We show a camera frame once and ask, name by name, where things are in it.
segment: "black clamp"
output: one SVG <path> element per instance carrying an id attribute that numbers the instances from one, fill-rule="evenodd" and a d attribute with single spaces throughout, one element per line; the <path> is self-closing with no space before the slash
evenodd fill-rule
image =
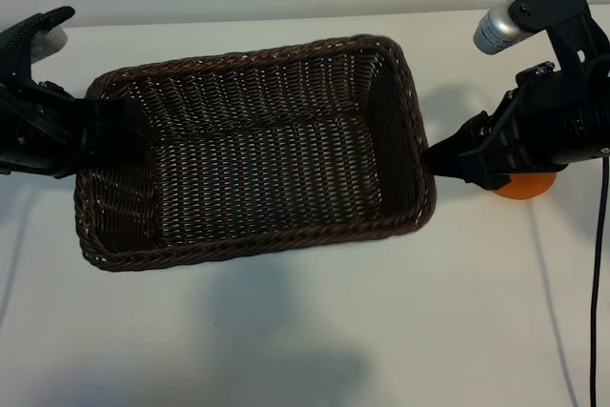
<path id="1" fill-rule="evenodd" d="M 508 10 L 522 31 L 548 32 L 561 70 L 522 71 L 492 116 L 481 112 L 424 153 L 433 174 L 486 190 L 514 173 L 610 155 L 610 44 L 586 0 L 516 0 Z"/>
<path id="2" fill-rule="evenodd" d="M 60 178 L 144 156 L 137 129 L 147 118 L 135 101 L 74 98 L 54 83 L 31 79 L 36 40 L 73 15 L 62 7 L 0 33 L 0 173 Z"/>

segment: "orange ball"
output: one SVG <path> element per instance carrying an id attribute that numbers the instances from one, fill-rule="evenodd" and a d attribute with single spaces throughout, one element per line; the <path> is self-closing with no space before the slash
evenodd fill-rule
<path id="1" fill-rule="evenodd" d="M 511 175 L 511 182 L 496 193 L 509 199 L 531 199 L 551 188 L 556 177 L 556 173 L 518 173 Z"/>

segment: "white tabletop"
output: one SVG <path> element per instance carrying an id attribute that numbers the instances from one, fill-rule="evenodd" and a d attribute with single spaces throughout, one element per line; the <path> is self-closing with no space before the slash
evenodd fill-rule
<path id="1" fill-rule="evenodd" d="M 593 9 L 610 31 L 610 6 Z M 68 29 L 34 68 L 83 95 L 119 67 L 384 34 L 413 70 L 430 143 L 492 111 L 545 36 L 497 56 L 480 11 Z M 588 404 L 600 165 L 516 202 L 437 180 L 416 234 L 165 271 L 86 262 L 73 177 L 0 177 L 0 404 L 574 406 Z M 600 291 L 599 400 L 610 403 L 610 240 Z"/>

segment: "wicker basket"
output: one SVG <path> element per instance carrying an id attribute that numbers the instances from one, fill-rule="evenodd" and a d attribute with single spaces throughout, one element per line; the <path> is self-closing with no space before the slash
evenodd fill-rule
<path id="1" fill-rule="evenodd" d="M 434 210 L 413 79 L 388 38 L 122 69 L 88 93 L 121 96 L 150 119 L 146 162 L 80 172 L 74 195 L 84 256 L 101 269 L 379 239 Z"/>

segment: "black wire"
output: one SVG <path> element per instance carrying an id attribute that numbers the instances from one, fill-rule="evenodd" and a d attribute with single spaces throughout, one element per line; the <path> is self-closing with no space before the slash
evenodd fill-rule
<path id="1" fill-rule="evenodd" d="M 591 367 L 589 372 L 589 394 L 591 407 L 598 405 L 596 396 L 596 371 L 598 359 L 598 295 L 600 292 L 601 241 L 603 240 L 603 222 L 606 218 L 608 200 L 608 158 L 602 159 L 600 214 L 598 230 L 595 235 L 595 267 L 593 269 L 593 292 L 591 293 Z"/>

